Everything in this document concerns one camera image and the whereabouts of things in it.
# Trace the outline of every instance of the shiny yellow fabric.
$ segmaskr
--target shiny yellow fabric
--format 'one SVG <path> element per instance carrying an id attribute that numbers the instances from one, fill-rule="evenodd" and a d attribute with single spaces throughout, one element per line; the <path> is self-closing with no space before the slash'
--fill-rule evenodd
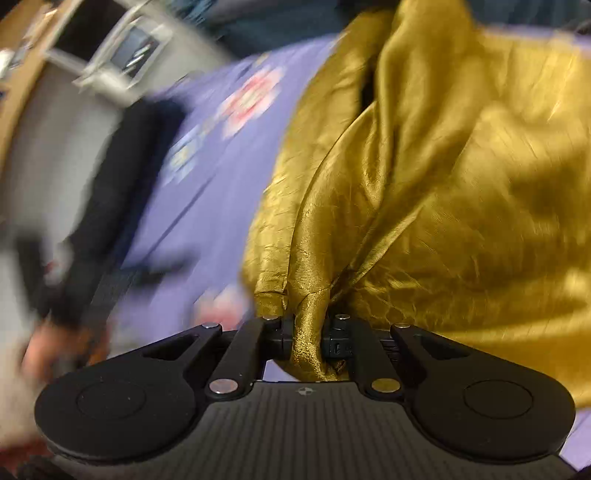
<path id="1" fill-rule="evenodd" d="M 591 404 L 590 125 L 591 60 L 564 40 L 484 32 L 461 0 L 358 17 L 300 101 L 245 253 L 259 314 L 296 313 L 291 371 L 341 375 L 319 351 L 337 303 Z"/>

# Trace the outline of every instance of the metal screw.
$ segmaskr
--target metal screw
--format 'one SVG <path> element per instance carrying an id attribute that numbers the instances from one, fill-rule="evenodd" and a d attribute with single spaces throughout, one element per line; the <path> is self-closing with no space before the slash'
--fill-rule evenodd
<path id="1" fill-rule="evenodd" d="M 380 393 L 394 393 L 400 390 L 400 382 L 393 378 L 378 378 L 371 382 L 371 388 Z"/>
<path id="2" fill-rule="evenodd" d="M 238 383 L 231 378 L 218 378 L 217 380 L 210 382 L 209 390 L 224 395 L 238 390 Z"/>

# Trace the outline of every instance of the flower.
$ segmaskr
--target flower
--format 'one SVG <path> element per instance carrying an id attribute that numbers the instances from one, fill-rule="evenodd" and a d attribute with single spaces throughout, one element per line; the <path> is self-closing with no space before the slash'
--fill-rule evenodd
<path id="1" fill-rule="evenodd" d="M 220 105 L 218 115 L 227 117 L 223 137 L 234 136 L 251 119 L 261 116 L 279 94 L 283 69 L 266 67 L 256 72 Z"/>

